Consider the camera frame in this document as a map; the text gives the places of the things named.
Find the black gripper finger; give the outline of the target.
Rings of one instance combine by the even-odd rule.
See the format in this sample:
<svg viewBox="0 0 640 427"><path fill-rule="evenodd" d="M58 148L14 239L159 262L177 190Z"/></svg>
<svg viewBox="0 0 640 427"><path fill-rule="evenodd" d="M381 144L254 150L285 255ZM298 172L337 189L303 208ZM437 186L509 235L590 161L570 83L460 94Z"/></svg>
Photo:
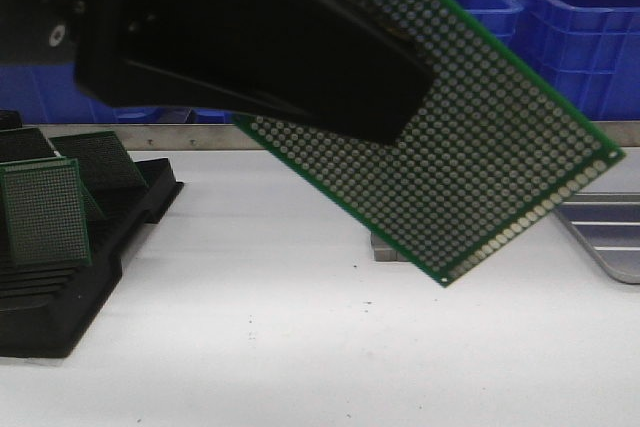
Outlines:
<svg viewBox="0 0 640 427"><path fill-rule="evenodd" d="M436 75L349 0L86 0L75 78L112 107L211 107L390 144Z"/></svg>

